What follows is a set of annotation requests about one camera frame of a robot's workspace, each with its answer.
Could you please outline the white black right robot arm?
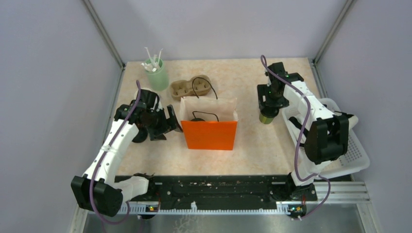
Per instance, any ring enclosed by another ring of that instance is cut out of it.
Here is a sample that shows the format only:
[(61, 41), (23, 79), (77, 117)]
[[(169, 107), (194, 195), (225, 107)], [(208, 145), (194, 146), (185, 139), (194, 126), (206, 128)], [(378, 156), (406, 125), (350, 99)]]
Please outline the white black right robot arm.
[(332, 161), (347, 153), (350, 130), (349, 117), (327, 109), (307, 87), (298, 73), (289, 74), (282, 62), (262, 62), (267, 84), (257, 86), (259, 120), (269, 124), (285, 107), (298, 115), (287, 121), (298, 129), (292, 182), (285, 186), (291, 200), (304, 195), (304, 186), (313, 183)]

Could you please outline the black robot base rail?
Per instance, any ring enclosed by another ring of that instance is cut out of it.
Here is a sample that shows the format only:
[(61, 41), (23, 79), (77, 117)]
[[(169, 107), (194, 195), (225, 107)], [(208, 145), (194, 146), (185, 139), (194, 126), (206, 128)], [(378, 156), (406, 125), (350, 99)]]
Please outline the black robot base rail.
[(294, 187), (289, 175), (147, 176), (146, 194), (133, 202), (160, 202), (161, 210), (273, 210), (278, 201), (317, 201), (314, 185)]

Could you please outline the green paper coffee cup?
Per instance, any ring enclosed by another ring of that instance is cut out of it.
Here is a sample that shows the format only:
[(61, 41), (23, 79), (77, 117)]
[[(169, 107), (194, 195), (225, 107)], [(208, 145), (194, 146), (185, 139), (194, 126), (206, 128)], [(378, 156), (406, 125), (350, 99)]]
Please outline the green paper coffee cup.
[(259, 121), (260, 121), (262, 124), (270, 124), (270, 123), (272, 123), (272, 121), (274, 120), (274, 118), (275, 118), (275, 116), (267, 116), (267, 115), (265, 115), (265, 114), (263, 114), (263, 113), (260, 113), (260, 114), (259, 114)]

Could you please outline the orange paper bag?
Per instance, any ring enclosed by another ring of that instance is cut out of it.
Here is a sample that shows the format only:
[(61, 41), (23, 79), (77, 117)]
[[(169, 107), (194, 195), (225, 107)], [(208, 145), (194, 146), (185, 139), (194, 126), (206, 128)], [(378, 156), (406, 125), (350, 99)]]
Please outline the orange paper bag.
[[(180, 100), (180, 122), (187, 147), (192, 150), (233, 150), (238, 114), (236, 98), (220, 98), (211, 84), (204, 96)], [(193, 118), (205, 121), (193, 122)]]

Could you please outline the stack of green paper cups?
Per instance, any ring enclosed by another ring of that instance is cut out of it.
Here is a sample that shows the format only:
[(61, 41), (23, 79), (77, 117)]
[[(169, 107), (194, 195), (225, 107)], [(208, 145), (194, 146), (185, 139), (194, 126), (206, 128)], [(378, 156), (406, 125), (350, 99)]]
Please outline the stack of green paper cups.
[(152, 90), (151, 90), (150, 88), (141, 88), (140, 90), (138, 89), (138, 90), (135, 92), (135, 96), (137, 97), (137, 95), (138, 95), (140, 92), (141, 92), (141, 95), (146, 95), (146, 94), (148, 94), (149, 92), (152, 92)]

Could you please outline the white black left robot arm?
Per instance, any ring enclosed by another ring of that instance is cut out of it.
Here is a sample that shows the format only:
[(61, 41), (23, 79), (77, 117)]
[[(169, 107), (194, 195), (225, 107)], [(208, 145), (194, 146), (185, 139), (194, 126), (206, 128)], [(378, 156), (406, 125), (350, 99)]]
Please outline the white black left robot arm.
[(82, 176), (73, 177), (70, 186), (79, 207), (113, 217), (137, 196), (153, 199), (156, 188), (149, 175), (132, 175), (119, 182), (115, 177), (127, 148), (138, 143), (139, 136), (166, 140), (170, 131), (183, 131), (173, 106), (163, 107), (159, 95), (150, 89), (137, 91), (135, 99), (116, 110), (110, 132), (92, 164)]

